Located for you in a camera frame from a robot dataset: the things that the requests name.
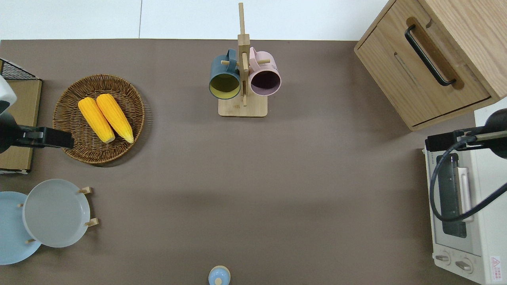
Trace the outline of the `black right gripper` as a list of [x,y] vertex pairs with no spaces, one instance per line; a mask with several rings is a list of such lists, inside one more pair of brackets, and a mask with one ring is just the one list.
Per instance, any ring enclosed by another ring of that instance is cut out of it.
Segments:
[[[458,148],[458,151],[471,151],[488,148],[501,158],[507,156],[507,139],[504,133],[501,137],[492,138],[491,135],[496,132],[506,132],[507,129],[507,110],[500,109],[493,112],[487,118],[485,124],[480,127],[461,129],[457,131],[460,138],[475,136],[476,141],[468,142],[466,145]],[[427,151],[441,152],[451,149],[455,144],[454,132],[445,132],[438,135],[427,137]]]

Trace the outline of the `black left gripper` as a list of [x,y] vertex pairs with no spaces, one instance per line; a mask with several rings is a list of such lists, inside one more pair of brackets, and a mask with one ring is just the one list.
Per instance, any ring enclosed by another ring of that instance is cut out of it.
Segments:
[[8,112],[0,117],[0,152],[7,151],[11,146],[28,148],[74,148],[74,138],[68,131],[44,128],[44,145],[40,142],[41,128],[19,125]]

